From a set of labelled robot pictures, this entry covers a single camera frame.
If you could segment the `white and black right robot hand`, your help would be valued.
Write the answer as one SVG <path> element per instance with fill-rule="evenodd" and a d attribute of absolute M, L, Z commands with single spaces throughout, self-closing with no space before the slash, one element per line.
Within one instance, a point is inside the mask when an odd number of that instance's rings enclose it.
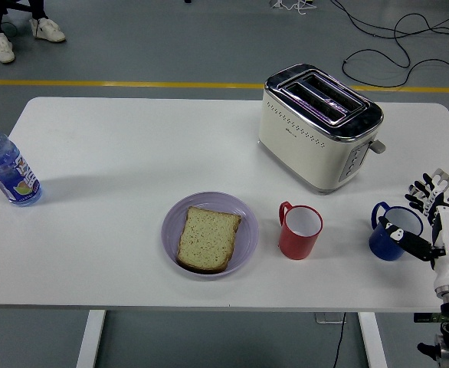
<path fill-rule="evenodd" d="M 373 253 L 385 260 L 397 257 L 388 250 L 390 246 L 400 248 L 422 261 L 429 261 L 436 272 L 434 290 L 438 297 L 449 294 L 449 203 L 445 191 L 428 174 L 416 181 L 405 195 L 409 205 L 426 216 L 432 228 L 432 240 L 408 230 L 407 225 L 396 225 L 389 214 L 372 218 L 374 232 L 369 239 Z"/>

